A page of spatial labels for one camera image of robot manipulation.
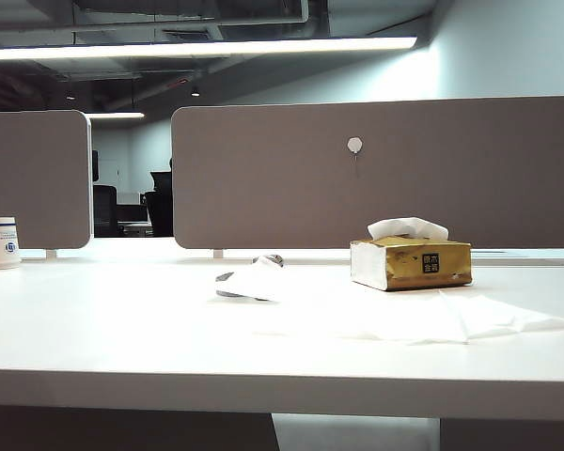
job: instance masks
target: gray partition panel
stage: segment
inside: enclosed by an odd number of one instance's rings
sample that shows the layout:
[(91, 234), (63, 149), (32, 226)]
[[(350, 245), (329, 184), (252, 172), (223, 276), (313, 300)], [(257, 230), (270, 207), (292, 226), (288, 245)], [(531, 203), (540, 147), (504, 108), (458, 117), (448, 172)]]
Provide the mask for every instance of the gray partition panel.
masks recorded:
[(184, 247), (348, 247), (402, 216), (476, 247), (564, 247), (564, 97), (195, 107), (172, 120)]
[(0, 216), (15, 216), (22, 248), (87, 243), (89, 149), (89, 122), (78, 111), (0, 113)]

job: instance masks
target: ductwork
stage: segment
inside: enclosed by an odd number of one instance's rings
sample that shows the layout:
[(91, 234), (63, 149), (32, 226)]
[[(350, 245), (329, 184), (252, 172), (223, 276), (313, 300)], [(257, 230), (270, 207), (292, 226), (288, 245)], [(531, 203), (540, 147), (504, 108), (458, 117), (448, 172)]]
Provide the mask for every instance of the ductwork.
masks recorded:
[(157, 22), (128, 22), (128, 23), (87, 23), (79, 25), (60, 25), (60, 26), (26, 26), (12, 28), (9, 25), (0, 24), (0, 33), (24, 34), (37, 32), (71, 32), (87, 33), (99, 31), (115, 31), (130, 28), (159, 28), (163, 26), (175, 25), (217, 25), (217, 26), (243, 26), (243, 25), (268, 25), (268, 24), (287, 24), (305, 23), (309, 19), (309, 1), (301, 0), (301, 15), (295, 17), (271, 17), (258, 19), (196, 19), (185, 18), (176, 21), (157, 21)]

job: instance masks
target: wall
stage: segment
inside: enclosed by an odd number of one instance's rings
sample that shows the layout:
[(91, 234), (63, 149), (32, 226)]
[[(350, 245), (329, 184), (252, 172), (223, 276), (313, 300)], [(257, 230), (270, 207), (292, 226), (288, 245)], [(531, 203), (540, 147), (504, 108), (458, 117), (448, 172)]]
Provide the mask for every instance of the wall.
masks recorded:
[(427, 48), (395, 52), (231, 99), (226, 104), (427, 99), (435, 86), (432, 63)]
[(564, 95), (564, 0), (449, 3), (431, 46), (437, 97)]
[(99, 179), (96, 184), (111, 185), (117, 192), (129, 192), (129, 134), (127, 130), (92, 127), (92, 149), (98, 150)]
[(143, 124), (130, 132), (130, 187), (152, 191), (151, 171), (168, 171), (171, 158), (171, 122), (160, 120)]

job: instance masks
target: ceiling lamp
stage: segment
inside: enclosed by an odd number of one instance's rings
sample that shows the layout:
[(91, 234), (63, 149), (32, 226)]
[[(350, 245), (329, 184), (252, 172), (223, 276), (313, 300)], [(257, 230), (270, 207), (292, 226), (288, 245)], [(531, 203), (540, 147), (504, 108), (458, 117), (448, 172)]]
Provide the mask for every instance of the ceiling lamp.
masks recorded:
[(89, 119), (139, 119), (143, 113), (86, 113)]
[(0, 49), (0, 60), (78, 59), (102, 57), (187, 56), (235, 54), (293, 54), (410, 49), (416, 38), (297, 39), (183, 44), (73, 45)]

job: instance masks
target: tissue box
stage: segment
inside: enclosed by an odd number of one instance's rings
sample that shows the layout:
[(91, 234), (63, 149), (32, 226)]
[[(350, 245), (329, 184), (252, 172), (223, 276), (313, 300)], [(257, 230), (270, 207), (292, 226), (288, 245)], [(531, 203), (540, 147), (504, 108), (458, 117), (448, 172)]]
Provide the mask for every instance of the tissue box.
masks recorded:
[(469, 284), (470, 244), (402, 237), (352, 241), (351, 279), (383, 290)]

